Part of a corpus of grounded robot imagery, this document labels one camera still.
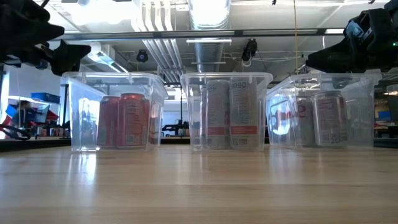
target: wooden tabletop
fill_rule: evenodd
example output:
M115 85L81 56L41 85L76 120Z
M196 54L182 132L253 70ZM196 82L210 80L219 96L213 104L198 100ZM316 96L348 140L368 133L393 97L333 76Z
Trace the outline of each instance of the wooden tabletop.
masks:
M398 223L398 150L0 154L0 223Z

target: soda can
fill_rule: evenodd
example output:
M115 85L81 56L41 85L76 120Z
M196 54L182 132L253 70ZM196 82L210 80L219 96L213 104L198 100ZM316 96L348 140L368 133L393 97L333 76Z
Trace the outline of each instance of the soda can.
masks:
M143 109L144 109L144 123L142 124L142 140L144 141L144 144L146 144L147 140L149 139L149 125L150 125L150 101L147 99L143 99L142 100L142 104L143 104Z
M99 103L97 145L115 147L118 137L118 103L117 96L104 96Z
M147 119L145 96L123 93L119 99L118 148L146 145Z
M318 146L345 146L348 143L346 103L338 90L312 96L315 142Z
M37 134L38 136L43 135L43 127L37 127L37 132L36 132L36 134Z
M236 149L257 148L264 143L259 139L259 104L256 78L231 79L231 147Z
M229 81L210 80L206 91L206 147L229 148Z
M63 128L60 128L59 136L63 137Z
M202 87L200 91L200 144L206 145L206 104L207 89Z
M300 130L299 144L302 146L313 146L315 144L315 134L313 127L312 101L309 96L299 96L297 102L297 120Z

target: computer screen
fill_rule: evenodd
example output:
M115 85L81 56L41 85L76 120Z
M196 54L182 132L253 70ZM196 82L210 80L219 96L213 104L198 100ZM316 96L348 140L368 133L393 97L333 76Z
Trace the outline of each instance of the computer screen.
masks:
M398 96L388 96L388 107L390 108L391 120L398 121Z
M47 120L47 114L49 113L50 105L42 105L37 108L35 122L45 123Z

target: desk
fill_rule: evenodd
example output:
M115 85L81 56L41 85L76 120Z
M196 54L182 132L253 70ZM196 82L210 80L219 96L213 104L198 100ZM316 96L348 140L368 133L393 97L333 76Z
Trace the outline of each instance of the desk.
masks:
M0 154L0 222L398 223L396 149Z

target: box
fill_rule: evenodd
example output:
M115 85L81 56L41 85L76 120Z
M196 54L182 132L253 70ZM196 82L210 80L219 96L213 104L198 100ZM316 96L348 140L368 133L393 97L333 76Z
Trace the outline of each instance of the box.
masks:
M60 104L60 96L56 96L50 93L31 93L30 97L32 99L38 99L44 102Z
M65 73L72 151L152 149L160 144L163 81L148 73Z
M203 149L264 149L268 73L190 73L187 96L190 142Z
M381 75L304 74L267 92L273 146L373 146L374 86Z

